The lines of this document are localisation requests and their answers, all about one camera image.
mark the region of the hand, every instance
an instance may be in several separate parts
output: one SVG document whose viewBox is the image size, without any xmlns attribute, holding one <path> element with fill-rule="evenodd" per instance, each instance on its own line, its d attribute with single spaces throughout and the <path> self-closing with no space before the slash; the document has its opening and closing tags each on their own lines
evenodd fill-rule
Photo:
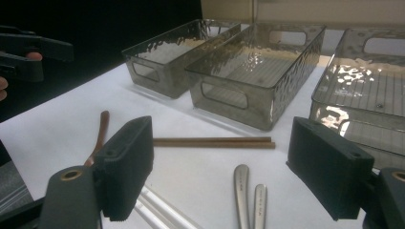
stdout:
<svg viewBox="0 0 405 229">
<path fill-rule="evenodd" d="M 26 54 L 26 57 L 33 60 L 42 60 L 42 54 L 39 52 L 29 52 Z M 5 89 L 9 86 L 7 79 L 0 76 L 0 101 L 4 100 L 7 97 L 7 92 Z"/>
</svg>

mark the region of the plastic storage bin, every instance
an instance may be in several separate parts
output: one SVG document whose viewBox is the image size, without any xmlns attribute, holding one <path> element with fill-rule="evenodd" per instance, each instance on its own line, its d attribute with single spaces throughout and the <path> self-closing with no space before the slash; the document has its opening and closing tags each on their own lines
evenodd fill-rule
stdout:
<svg viewBox="0 0 405 229">
<path fill-rule="evenodd" d="M 237 22 L 194 20 L 122 54 L 135 84 L 177 98 L 188 90 L 184 67 L 239 31 Z"/>
<path fill-rule="evenodd" d="M 375 168 L 405 169 L 401 51 L 404 30 L 346 30 L 312 95 L 309 118 L 357 143 Z"/>
<path fill-rule="evenodd" d="M 319 61 L 324 26 L 253 24 L 186 67 L 195 107 L 269 131 Z"/>
</svg>

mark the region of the dark background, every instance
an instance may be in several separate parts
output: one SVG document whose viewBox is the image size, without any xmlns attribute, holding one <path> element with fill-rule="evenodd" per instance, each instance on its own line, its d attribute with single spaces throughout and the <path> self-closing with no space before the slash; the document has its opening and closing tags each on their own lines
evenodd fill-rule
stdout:
<svg viewBox="0 0 405 229">
<path fill-rule="evenodd" d="M 9 79 L 8 97 L 0 102 L 0 122 L 122 64 L 122 50 L 202 18 L 200 0 L 7 2 L 0 4 L 0 25 L 69 42 L 74 45 L 75 61 L 44 58 L 43 82 Z"/>
</svg>

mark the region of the clamp jaw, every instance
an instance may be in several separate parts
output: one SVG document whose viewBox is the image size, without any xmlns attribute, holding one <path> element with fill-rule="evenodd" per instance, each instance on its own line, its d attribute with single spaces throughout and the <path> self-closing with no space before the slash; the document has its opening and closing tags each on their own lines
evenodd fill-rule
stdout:
<svg viewBox="0 0 405 229">
<path fill-rule="evenodd" d="M 61 61 L 74 60 L 74 49 L 70 43 L 38 36 L 33 31 L 0 26 L 1 76 L 28 82 L 42 81 L 42 63 L 26 58 L 28 52 L 39 52 L 44 57 Z"/>
</svg>

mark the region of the chopstick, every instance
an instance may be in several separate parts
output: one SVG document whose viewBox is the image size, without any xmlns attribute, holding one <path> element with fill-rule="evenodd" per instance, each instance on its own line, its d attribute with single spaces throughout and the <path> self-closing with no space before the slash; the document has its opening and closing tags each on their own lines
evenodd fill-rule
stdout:
<svg viewBox="0 0 405 229">
<path fill-rule="evenodd" d="M 103 147 L 105 136 L 107 135 L 108 124 L 110 122 L 110 113 L 108 111 L 104 111 L 100 114 L 100 127 L 98 129 L 98 136 L 96 146 L 93 149 L 93 152 L 89 155 L 87 160 L 84 162 L 85 166 L 92 166 L 95 159 L 95 155 L 97 152 Z"/>
<path fill-rule="evenodd" d="M 179 137 L 154 138 L 155 147 L 201 147 L 201 148 L 253 148 L 275 149 L 271 137 Z"/>
</svg>

